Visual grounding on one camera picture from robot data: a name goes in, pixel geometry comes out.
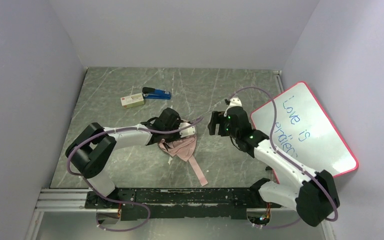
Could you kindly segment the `pink folding umbrella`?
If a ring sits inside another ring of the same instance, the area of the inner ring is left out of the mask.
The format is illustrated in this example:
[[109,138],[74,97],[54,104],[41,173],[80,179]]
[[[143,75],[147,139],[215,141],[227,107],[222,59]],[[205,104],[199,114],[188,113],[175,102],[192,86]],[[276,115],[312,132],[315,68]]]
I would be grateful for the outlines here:
[[198,178],[201,186],[208,184],[208,181],[200,168],[199,164],[194,157],[194,152],[197,145],[197,135],[180,138],[178,140],[167,142],[165,139],[158,143],[158,146],[161,150],[170,155],[171,158],[177,156],[184,162],[188,162],[196,177]]

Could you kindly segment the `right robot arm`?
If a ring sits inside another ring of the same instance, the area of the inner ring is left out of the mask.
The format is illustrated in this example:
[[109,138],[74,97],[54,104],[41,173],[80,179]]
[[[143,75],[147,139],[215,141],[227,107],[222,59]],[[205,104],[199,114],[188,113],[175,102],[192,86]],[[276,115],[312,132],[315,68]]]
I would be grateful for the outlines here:
[[240,151],[286,176],[287,184],[271,180],[257,184],[263,201],[296,211],[300,219],[312,227],[324,220],[333,222],[338,219],[340,201],[333,176],[326,170],[316,171],[287,156],[268,135],[252,127],[242,107],[213,111],[207,128],[210,135],[230,137]]

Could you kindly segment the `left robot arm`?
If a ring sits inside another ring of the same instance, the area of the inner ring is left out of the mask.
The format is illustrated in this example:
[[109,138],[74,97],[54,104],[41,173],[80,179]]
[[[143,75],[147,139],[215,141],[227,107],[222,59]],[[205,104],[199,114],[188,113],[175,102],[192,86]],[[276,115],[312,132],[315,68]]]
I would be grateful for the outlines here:
[[115,128],[89,124],[65,151],[72,174],[86,179],[105,199],[119,200],[119,189],[104,168],[116,150],[171,143],[196,133],[191,122],[181,119],[177,111],[166,108],[159,116],[137,125]]

